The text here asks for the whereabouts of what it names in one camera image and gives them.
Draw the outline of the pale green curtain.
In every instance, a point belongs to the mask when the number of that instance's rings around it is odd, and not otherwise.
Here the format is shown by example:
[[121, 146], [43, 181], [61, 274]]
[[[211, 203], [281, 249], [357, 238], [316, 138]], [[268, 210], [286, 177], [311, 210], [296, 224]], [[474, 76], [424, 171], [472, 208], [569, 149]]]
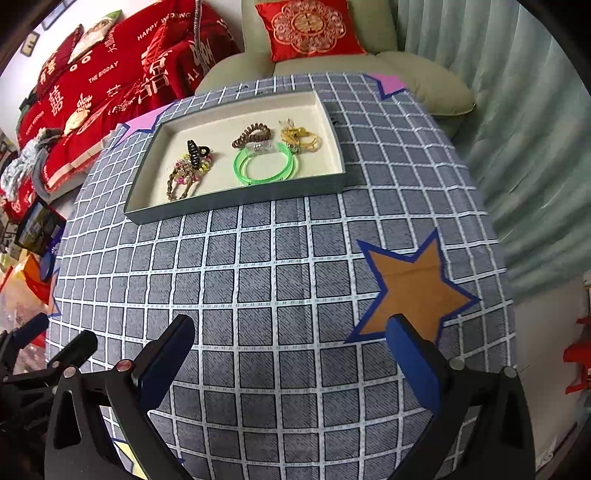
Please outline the pale green curtain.
[[396, 1], [398, 40], [474, 93], [455, 136], [524, 299], [590, 267], [590, 96], [516, 1]]

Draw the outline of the beige rabbit hair clip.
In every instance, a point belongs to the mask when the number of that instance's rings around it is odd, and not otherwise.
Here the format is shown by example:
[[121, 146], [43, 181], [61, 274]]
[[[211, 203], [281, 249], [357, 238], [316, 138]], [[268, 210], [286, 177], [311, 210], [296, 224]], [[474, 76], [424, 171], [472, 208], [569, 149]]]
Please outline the beige rabbit hair clip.
[[291, 119], [287, 119], [284, 121], [279, 121], [280, 124], [280, 128], [281, 130], [293, 130], [294, 128], [296, 128], [296, 126], [294, 125], [294, 121]]

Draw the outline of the green translucent bangle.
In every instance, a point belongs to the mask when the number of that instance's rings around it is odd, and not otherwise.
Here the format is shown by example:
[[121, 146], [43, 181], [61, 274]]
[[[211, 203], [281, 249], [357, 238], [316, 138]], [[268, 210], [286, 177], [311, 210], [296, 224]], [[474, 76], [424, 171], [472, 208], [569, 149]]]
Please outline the green translucent bangle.
[[232, 167], [242, 185], [263, 185], [290, 179], [297, 171], [297, 160], [286, 144], [252, 142], [239, 150]]

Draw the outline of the black claw hair clip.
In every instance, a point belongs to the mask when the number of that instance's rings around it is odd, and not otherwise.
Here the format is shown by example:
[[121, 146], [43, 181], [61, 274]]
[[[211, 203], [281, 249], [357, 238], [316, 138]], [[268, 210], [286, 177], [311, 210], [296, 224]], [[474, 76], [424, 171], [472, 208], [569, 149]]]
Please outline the black claw hair clip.
[[201, 167], [202, 162], [211, 155], [211, 148], [204, 145], [197, 145], [194, 140], [188, 140], [187, 153], [191, 167], [198, 169]]

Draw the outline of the red embroidered cushion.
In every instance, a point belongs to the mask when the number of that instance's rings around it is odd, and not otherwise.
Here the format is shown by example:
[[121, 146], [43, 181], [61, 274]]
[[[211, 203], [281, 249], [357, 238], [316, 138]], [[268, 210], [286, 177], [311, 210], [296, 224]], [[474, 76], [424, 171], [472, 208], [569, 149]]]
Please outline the red embroidered cushion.
[[256, 4], [270, 39], [273, 63], [335, 55], [365, 55], [347, 1], [276, 1]]

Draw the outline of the dark picture box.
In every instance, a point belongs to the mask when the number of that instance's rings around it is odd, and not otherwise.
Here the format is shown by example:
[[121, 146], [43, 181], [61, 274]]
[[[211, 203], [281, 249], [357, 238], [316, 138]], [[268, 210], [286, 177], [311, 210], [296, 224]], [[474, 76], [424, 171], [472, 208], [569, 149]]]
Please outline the dark picture box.
[[61, 240], [66, 219], [37, 197], [18, 224], [15, 244], [38, 256], [44, 256]]

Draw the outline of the shallow green-sided tray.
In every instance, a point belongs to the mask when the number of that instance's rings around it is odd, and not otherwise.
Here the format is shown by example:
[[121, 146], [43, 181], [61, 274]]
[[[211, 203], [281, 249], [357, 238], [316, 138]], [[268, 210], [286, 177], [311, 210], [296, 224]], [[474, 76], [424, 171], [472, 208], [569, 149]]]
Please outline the shallow green-sided tray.
[[314, 90], [185, 113], [153, 130], [123, 213], [135, 224], [342, 192], [346, 165]]

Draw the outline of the red wedding bedspread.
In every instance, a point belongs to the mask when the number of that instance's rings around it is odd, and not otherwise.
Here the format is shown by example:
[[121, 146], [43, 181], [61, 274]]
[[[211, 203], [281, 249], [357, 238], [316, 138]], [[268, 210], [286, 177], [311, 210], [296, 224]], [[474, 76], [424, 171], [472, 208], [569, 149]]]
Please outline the red wedding bedspread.
[[16, 128], [24, 147], [59, 129], [39, 179], [55, 193], [88, 171], [120, 124], [191, 96], [208, 70], [238, 53], [228, 24], [204, 1], [155, 1], [73, 58], [64, 40], [40, 71], [35, 100]]

